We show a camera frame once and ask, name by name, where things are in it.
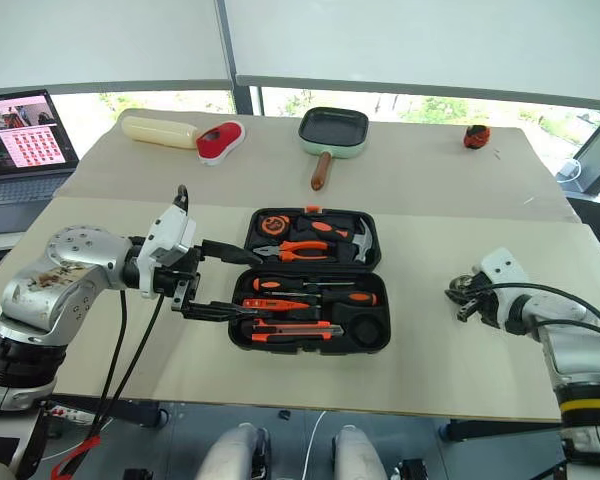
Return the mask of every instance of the tool case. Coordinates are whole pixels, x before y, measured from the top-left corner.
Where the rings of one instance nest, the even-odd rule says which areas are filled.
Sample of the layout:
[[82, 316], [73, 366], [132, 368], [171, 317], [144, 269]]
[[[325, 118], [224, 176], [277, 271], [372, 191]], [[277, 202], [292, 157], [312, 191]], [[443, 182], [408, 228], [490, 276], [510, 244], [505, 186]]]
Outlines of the tool case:
[[349, 354], [377, 352], [389, 343], [389, 300], [384, 282], [372, 273], [381, 253], [369, 214], [260, 209], [244, 248], [263, 263], [240, 275], [232, 301], [262, 308], [263, 316], [229, 323], [229, 337], [239, 347]]

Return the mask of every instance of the laptop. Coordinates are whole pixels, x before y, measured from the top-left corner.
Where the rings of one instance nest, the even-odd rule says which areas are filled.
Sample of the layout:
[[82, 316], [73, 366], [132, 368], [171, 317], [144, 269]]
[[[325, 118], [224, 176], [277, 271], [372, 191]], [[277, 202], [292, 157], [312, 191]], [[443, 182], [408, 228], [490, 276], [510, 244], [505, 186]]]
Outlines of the laptop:
[[77, 164], [46, 90], [0, 95], [0, 233], [26, 231]]

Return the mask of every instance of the yellow stripe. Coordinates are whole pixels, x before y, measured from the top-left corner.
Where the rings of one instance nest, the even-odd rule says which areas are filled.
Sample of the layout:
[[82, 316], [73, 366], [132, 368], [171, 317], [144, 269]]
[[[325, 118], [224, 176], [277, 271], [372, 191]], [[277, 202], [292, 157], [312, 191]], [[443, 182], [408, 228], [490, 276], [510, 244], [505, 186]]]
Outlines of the yellow stripe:
[[562, 413], [569, 412], [571, 410], [583, 410], [587, 408], [600, 408], [600, 398], [569, 400], [568, 402], [560, 404], [560, 411]]

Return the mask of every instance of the red shoe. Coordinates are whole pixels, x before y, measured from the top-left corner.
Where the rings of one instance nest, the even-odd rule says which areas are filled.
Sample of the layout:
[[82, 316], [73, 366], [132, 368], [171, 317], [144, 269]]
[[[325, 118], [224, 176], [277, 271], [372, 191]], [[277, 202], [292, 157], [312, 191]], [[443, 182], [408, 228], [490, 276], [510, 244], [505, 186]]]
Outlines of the red shoe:
[[205, 165], [218, 165], [244, 140], [246, 130], [239, 122], [226, 122], [198, 137], [198, 156]]

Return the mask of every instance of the laptop keyboard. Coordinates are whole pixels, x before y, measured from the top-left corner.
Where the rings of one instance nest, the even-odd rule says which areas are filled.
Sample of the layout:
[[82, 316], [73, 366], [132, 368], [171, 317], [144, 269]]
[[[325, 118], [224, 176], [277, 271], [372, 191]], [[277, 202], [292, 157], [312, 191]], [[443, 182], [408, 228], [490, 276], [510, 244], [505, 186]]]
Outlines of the laptop keyboard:
[[51, 200], [53, 193], [68, 177], [49, 176], [27, 180], [10, 180], [0, 183], [0, 205]]

